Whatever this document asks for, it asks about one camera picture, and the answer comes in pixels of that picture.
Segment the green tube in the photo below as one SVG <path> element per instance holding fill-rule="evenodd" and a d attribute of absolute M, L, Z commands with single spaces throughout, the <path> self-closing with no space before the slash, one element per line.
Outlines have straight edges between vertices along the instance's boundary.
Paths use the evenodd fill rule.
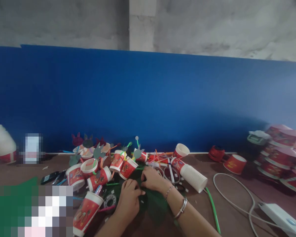
<path fill-rule="evenodd" d="M 210 198 L 211 205 L 213 207 L 214 217 L 215 217 L 216 226 L 217 226 L 217 232 L 221 235 L 220 227 L 219 227 L 219 223 L 218 223 L 218 218 L 217 218 L 217 213 L 216 213 L 216 208 L 215 208 L 215 204 L 214 204 L 213 198 L 211 197 L 211 194 L 210 194 L 210 191 L 208 190 L 208 188 L 206 187 L 205 189 L 206 189 L 206 191 L 208 193 L 208 196 Z"/>

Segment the blurred object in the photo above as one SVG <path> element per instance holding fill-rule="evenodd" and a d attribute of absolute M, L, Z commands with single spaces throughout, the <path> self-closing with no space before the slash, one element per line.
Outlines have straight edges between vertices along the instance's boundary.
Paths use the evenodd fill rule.
<path fill-rule="evenodd" d="M 225 150 L 220 146 L 213 146 L 208 153 L 209 158 L 216 162 L 220 162 L 224 155 Z"/>
<path fill-rule="evenodd" d="M 242 156 L 232 154 L 224 163 L 224 167 L 232 173 L 241 174 L 246 163 L 247 160 Z"/>
<path fill-rule="evenodd" d="M 2 125 L 0 125 L 0 160 L 7 163 L 16 161 L 16 143 Z"/>

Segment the pixelated area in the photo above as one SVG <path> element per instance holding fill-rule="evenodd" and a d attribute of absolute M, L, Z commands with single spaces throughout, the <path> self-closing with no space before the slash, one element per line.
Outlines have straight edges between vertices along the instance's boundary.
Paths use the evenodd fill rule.
<path fill-rule="evenodd" d="M 72 186 L 0 186 L 0 236 L 72 236 L 72 223 Z"/>

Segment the white cable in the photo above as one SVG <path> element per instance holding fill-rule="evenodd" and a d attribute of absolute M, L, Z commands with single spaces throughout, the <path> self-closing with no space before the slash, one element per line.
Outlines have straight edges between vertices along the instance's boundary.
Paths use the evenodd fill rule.
<path fill-rule="evenodd" d="M 231 201 L 229 201 L 229 200 L 228 200 L 228 199 L 227 199 L 227 198 L 221 193 L 221 191 L 218 189 L 218 187 L 217 187 L 217 185 L 216 185 L 216 183 L 215 183 L 215 177 L 216 177 L 217 175 L 219 175 L 219 174 L 223 174 L 223 175 L 226 175 L 226 176 L 229 176 L 229 177 L 233 178 L 233 179 L 236 180 L 238 183 L 240 183 L 241 186 L 244 187 L 244 189 L 248 192 L 248 194 L 250 195 L 250 197 L 251 197 L 251 199 L 252 199 L 252 206 L 251 206 L 249 212 L 243 210 L 242 208 L 238 207 L 236 204 L 234 204 L 234 203 L 232 203 Z M 273 224 L 273 223 L 270 223 L 270 222 L 268 222 L 268 221 L 265 221 L 265 220 L 261 219 L 260 217 L 257 217 L 257 216 L 252 215 L 251 213 L 252 213 L 252 211 L 253 211 L 253 209 L 254 209 L 254 207 L 255 207 L 255 205 L 256 205 L 256 202 L 254 201 L 254 198 L 253 198 L 251 192 L 247 189 L 247 187 L 244 186 L 244 185 L 243 185 L 239 180 L 237 180 L 236 178 L 232 177 L 232 176 L 229 175 L 229 174 L 225 174 L 225 173 L 217 173 L 217 174 L 215 174 L 214 177 L 213 177 L 213 183 L 214 183 L 214 186 L 215 186 L 215 188 L 217 189 L 217 191 L 220 193 L 221 196 L 223 196 L 223 198 L 224 198 L 227 202 L 229 202 L 229 203 L 230 203 L 231 205 L 233 205 L 234 207 L 238 208 L 239 210 L 241 210 L 241 211 L 243 211 L 243 212 L 245 212 L 245 213 L 247 213 L 247 214 L 249 215 L 250 226 L 251 226 L 251 228 L 252 228 L 252 230 L 253 230 L 253 232 L 254 232 L 254 235 L 255 235 L 256 237 L 259 237 L 259 236 L 258 236 L 256 230 L 255 230 L 254 227 L 253 227 L 253 223 L 252 223 L 252 219 L 251 219 L 251 217 L 257 218 L 258 220 L 263 221 L 263 222 L 265 222 L 265 223 L 267 223 L 267 224 L 269 224 L 269 225 L 272 225 L 272 226 L 278 227 L 278 228 L 280 228 L 280 229 L 282 229 L 282 230 L 285 230 L 285 231 L 289 231 L 289 232 L 291 232 L 291 233 L 293 233 L 293 234 L 296 235 L 296 233 L 293 232 L 292 230 L 289 230 L 289 229 L 283 228 L 283 227 L 278 226 L 278 225 L 276 225 L 276 224 Z"/>

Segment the black phone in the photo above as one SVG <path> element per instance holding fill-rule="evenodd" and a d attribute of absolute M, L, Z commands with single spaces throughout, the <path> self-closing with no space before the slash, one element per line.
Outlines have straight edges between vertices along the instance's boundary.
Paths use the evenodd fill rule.
<path fill-rule="evenodd" d="M 56 171 L 54 173 L 51 173 L 45 177 L 42 178 L 40 184 L 43 185 L 43 184 L 46 184 L 54 179 L 56 179 L 56 177 L 59 175 L 59 171 Z"/>

